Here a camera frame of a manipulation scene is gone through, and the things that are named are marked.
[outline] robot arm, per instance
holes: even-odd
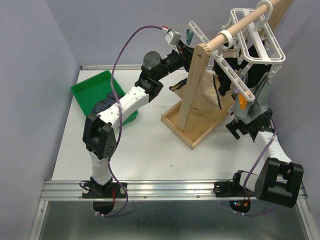
[[[297,202],[304,169],[300,164],[293,163],[283,151],[278,136],[274,136],[275,130],[269,128],[271,116],[272,110],[268,109],[250,124],[233,120],[226,127],[237,139],[240,136],[236,130],[243,135],[250,134],[261,152],[274,137],[272,144],[262,156],[265,161],[262,170],[259,175],[249,176],[245,188],[253,192],[257,199],[292,208]],[[234,174],[230,187],[223,188],[222,192],[218,191],[217,197],[220,195],[225,197],[227,192],[236,193],[238,190],[240,192],[236,195],[240,197],[248,174],[246,171],[239,170]]]
[[[120,99],[122,122],[134,111],[151,102],[163,88],[160,80],[168,74],[184,67],[188,72],[194,49],[183,44],[178,38],[181,34],[177,30],[167,29],[166,40],[173,51],[165,58],[161,58],[156,51],[148,52],[143,58],[141,74],[131,90]],[[92,176],[90,189],[104,195],[101,186],[106,186],[112,179],[108,168],[108,158],[117,149],[115,131],[120,125],[119,106],[117,103],[97,116],[89,114],[85,120],[83,142],[90,152],[92,162]]]

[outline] striped cloth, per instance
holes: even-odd
[[[116,93],[118,98],[121,99],[122,96],[119,95],[119,93]],[[105,110],[107,110],[108,108],[110,108],[113,104],[115,104],[117,102],[115,95],[113,92],[108,92],[106,94],[106,98],[103,100],[98,101],[92,109],[92,113],[97,115]]]

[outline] metal surface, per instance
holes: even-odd
[[[130,201],[204,201],[221,200],[213,193],[214,183],[221,180],[177,180],[177,181],[122,181],[128,183]],[[83,199],[79,181],[45,181],[41,201],[92,201]],[[299,198],[307,198],[303,185]]]
[[[300,210],[300,214],[303,220],[303,224],[305,226],[305,230],[306,233],[309,237],[310,240],[319,240],[319,233],[314,221],[314,218],[312,217],[312,215],[309,212],[307,203],[304,199],[298,199],[296,202],[299,210]]]
[[[41,229],[43,227],[43,223],[45,220],[46,212],[47,212],[48,202],[47,201],[40,201],[38,209],[36,211],[35,219],[33,222],[30,240],[39,239],[41,234]]]
[[[228,201],[129,202],[119,217],[95,216],[88,201],[50,202],[41,240],[305,240],[298,207],[246,217],[218,206]],[[250,213],[272,204],[254,200]]]

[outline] wooden base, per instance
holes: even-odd
[[[190,109],[184,131],[178,128],[181,101],[161,116],[161,121],[182,140],[191,150],[195,149],[228,115],[228,109],[234,103],[233,98],[226,94],[220,97],[222,110],[213,111]]]

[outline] orange clip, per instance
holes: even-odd
[[[247,103],[248,101],[245,99],[245,97],[241,93],[239,93],[239,104],[240,104],[241,110],[246,109]]]

